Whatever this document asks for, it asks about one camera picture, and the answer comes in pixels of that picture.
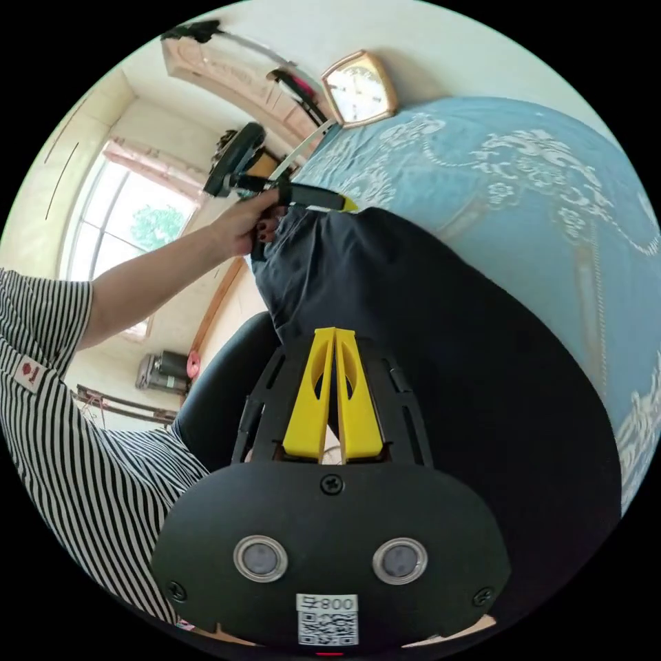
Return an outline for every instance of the camera lens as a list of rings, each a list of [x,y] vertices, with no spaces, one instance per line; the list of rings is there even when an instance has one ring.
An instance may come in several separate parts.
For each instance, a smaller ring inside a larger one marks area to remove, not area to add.
[[[427,551],[414,539],[391,539],[374,554],[372,567],[384,583],[405,585],[419,578],[427,568]]]
[[[242,576],[250,580],[271,583],[286,571],[287,553],[275,539],[251,535],[236,545],[234,565]]]

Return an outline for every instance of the gold clock frame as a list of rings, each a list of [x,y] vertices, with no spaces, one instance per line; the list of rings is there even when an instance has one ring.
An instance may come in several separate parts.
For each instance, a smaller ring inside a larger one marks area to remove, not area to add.
[[[339,108],[335,103],[335,99],[333,98],[333,94],[331,92],[331,87],[328,84],[328,77],[333,72],[349,64],[359,65],[360,63],[366,63],[367,68],[373,70],[383,83],[384,91],[386,94],[386,110],[369,119],[363,119],[357,122],[346,122],[342,118],[342,113],[339,111]],[[324,88],[324,94],[326,95],[328,104],[330,105],[330,108],[332,109],[333,114],[337,119],[337,123],[345,129],[351,129],[354,127],[365,126],[367,124],[373,124],[374,122],[380,122],[382,119],[388,119],[389,117],[392,117],[395,115],[395,113],[397,113],[398,110],[397,93],[395,92],[395,88],[393,87],[390,78],[386,74],[381,61],[374,54],[367,50],[359,50],[355,53],[352,53],[351,55],[347,55],[326,69],[326,71],[324,71],[322,74],[322,87]]]

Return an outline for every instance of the qr code label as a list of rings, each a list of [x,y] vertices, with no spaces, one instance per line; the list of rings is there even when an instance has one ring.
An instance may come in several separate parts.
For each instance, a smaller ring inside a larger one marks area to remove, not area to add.
[[[298,594],[296,610],[301,645],[358,645],[358,598],[355,594]]]

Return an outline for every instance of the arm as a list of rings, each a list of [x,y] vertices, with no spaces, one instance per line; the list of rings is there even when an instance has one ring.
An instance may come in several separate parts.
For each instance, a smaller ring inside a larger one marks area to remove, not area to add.
[[[277,197],[272,190],[238,202],[209,226],[96,278],[90,321],[78,349],[140,323],[225,260],[248,254],[251,232],[258,222],[260,239],[272,240],[277,220],[267,210],[277,203]]]

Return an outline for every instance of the clock face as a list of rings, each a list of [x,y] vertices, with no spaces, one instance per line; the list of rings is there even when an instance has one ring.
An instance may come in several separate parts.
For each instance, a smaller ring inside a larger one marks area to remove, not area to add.
[[[333,100],[346,122],[359,122],[388,108],[386,88],[379,76],[361,65],[348,65],[328,77]]]

